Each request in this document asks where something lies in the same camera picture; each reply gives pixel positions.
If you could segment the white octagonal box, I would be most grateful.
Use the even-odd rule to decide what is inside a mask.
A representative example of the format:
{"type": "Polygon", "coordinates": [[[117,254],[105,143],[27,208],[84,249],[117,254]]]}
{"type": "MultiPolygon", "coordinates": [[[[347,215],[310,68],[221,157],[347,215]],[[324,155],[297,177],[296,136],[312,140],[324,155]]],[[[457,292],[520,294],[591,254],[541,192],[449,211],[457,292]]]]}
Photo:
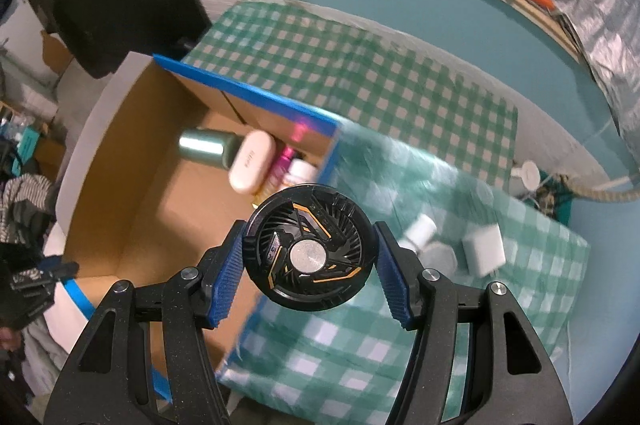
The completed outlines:
{"type": "Polygon", "coordinates": [[[458,269],[454,249],[442,242],[428,243],[420,253],[420,260],[425,268],[436,269],[448,278],[451,278],[458,269]]]}

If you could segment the white pill bottle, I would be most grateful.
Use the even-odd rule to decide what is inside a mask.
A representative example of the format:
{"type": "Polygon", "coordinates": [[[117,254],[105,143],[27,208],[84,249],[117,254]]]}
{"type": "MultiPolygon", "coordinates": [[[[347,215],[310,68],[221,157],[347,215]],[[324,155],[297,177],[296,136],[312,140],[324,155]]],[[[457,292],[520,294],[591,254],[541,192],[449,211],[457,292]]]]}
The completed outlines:
{"type": "Polygon", "coordinates": [[[401,246],[412,252],[419,252],[433,239],[437,226],[426,214],[420,214],[402,236],[401,246]]]}

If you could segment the white power adapter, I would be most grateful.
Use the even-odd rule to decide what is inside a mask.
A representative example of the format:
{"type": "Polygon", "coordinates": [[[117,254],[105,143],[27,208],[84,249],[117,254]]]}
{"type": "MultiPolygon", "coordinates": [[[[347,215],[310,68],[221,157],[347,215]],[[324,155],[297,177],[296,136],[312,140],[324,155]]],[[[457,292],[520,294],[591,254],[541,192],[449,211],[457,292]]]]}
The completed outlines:
{"type": "Polygon", "coordinates": [[[498,223],[473,230],[462,239],[469,271],[485,278],[506,264],[506,250],[498,223]]]}

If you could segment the black round fan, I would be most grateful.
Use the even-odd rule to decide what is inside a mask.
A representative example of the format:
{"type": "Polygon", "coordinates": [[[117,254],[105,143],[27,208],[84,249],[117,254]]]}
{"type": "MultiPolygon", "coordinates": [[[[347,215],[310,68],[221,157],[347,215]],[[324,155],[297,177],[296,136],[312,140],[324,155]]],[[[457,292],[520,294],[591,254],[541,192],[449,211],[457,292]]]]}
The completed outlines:
{"type": "Polygon", "coordinates": [[[330,187],[301,185],[256,208],[243,231],[242,254],[247,275],[270,301],[315,312],[360,292],[378,238],[354,201],[330,187]]]}

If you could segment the white oval case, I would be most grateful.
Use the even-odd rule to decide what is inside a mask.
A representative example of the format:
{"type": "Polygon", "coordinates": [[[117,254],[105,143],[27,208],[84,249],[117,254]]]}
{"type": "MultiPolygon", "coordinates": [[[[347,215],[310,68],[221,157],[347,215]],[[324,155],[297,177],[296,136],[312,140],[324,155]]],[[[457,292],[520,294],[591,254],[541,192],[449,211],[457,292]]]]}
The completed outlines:
{"type": "Polygon", "coordinates": [[[229,184],[240,194],[254,194],[262,185],[276,155],[277,142],[263,130],[249,132],[229,170],[229,184]]]}

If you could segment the pink tube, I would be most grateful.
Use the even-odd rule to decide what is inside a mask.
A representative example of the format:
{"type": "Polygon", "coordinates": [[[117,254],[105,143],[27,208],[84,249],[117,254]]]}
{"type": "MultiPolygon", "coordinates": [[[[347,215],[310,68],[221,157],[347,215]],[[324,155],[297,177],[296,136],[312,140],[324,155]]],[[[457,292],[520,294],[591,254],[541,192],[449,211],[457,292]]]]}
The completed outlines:
{"type": "Polygon", "coordinates": [[[292,161],[296,159],[297,156],[298,152],[290,146],[285,146],[281,150],[277,159],[275,159],[271,164],[264,182],[254,195],[252,203],[253,208],[258,208],[262,202],[270,198],[273,193],[276,193],[279,190],[284,175],[288,172],[292,161]]]}

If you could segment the green metal tin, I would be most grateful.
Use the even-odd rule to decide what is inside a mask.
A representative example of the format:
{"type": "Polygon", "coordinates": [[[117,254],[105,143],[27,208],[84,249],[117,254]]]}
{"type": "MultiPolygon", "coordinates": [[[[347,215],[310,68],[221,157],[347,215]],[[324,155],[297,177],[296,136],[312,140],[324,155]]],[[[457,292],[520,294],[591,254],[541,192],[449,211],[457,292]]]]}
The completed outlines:
{"type": "Polygon", "coordinates": [[[190,128],[179,137],[180,156],[186,160],[228,171],[244,137],[225,130],[190,128]]]}

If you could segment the small white medicine bottle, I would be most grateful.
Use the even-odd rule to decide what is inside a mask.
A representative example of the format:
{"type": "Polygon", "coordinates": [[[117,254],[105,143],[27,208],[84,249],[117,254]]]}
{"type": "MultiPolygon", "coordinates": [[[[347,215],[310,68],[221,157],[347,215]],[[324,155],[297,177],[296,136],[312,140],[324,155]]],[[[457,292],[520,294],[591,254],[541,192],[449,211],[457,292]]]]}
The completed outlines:
{"type": "Polygon", "coordinates": [[[318,176],[318,168],[303,159],[294,159],[283,176],[284,188],[313,184],[318,176]]]}

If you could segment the blue-edged cardboard box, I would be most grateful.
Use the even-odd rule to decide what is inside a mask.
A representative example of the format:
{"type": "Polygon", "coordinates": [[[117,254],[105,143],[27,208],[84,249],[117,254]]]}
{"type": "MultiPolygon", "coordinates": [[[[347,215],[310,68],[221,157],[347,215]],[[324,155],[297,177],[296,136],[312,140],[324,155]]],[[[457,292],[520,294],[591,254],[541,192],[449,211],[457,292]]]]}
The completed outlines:
{"type": "Polygon", "coordinates": [[[252,214],[252,197],[234,191],[226,171],[180,156],[179,137],[192,127],[263,130],[310,159],[322,182],[341,131],[333,116],[299,102],[167,58],[128,55],[89,113],[58,193],[63,255],[79,266],[56,292],[74,311],[55,322],[64,347],[75,345],[115,282],[164,282],[252,214]]]}

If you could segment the striped cloth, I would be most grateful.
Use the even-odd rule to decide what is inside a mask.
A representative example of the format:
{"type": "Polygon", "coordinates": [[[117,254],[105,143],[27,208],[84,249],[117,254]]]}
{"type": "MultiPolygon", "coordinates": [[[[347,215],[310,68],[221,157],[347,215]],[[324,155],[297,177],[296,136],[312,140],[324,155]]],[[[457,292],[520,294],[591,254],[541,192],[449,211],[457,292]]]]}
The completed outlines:
{"type": "Polygon", "coordinates": [[[46,176],[10,179],[1,192],[1,242],[41,249],[57,198],[58,189],[46,176]]]}

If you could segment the green checkered tablecloth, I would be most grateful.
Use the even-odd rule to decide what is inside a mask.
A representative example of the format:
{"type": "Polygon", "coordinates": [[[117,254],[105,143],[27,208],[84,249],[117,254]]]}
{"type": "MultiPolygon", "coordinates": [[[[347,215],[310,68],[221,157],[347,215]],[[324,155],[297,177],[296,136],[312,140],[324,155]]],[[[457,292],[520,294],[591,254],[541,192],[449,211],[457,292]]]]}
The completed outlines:
{"type": "MultiPolygon", "coordinates": [[[[488,225],[503,237],[495,278],[559,360],[584,281],[585,239],[506,193],[518,115],[430,55],[291,4],[239,2],[186,63],[340,115],[331,185],[401,235],[420,215],[439,241],[488,225]]],[[[227,387],[319,424],[381,424],[414,336],[371,277],[350,301],[303,313],[262,299],[218,371],[227,387]]]]}

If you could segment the teal box on floor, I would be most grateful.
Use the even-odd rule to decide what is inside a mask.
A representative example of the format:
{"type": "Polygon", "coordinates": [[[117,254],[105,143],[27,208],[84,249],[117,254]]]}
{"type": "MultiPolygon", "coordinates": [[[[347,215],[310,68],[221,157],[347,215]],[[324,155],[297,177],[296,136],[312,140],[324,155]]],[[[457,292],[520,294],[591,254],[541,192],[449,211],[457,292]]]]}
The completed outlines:
{"type": "Polygon", "coordinates": [[[22,139],[17,146],[17,153],[23,163],[27,162],[35,153],[40,133],[32,127],[26,127],[22,139]]]}

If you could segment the wooden ledge strip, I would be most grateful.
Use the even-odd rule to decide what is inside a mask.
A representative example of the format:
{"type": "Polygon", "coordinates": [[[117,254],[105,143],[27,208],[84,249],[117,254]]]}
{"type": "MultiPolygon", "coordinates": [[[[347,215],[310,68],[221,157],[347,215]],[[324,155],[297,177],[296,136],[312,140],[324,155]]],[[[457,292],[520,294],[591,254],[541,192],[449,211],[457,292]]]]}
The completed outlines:
{"type": "Polygon", "coordinates": [[[578,63],[585,61],[584,54],[579,47],[576,36],[556,12],[543,8],[533,0],[501,0],[510,5],[522,17],[532,22],[537,28],[552,38],[567,55],[578,63]]]}

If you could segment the white cup by wall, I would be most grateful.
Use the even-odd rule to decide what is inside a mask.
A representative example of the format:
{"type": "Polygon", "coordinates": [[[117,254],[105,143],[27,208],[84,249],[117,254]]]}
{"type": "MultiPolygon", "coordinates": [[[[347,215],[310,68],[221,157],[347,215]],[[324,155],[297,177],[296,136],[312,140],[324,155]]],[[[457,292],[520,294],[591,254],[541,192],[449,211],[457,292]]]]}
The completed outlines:
{"type": "Polygon", "coordinates": [[[509,192],[512,196],[536,191],[541,182],[540,171],[534,161],[527,160],[511,170],[509,192]]]}

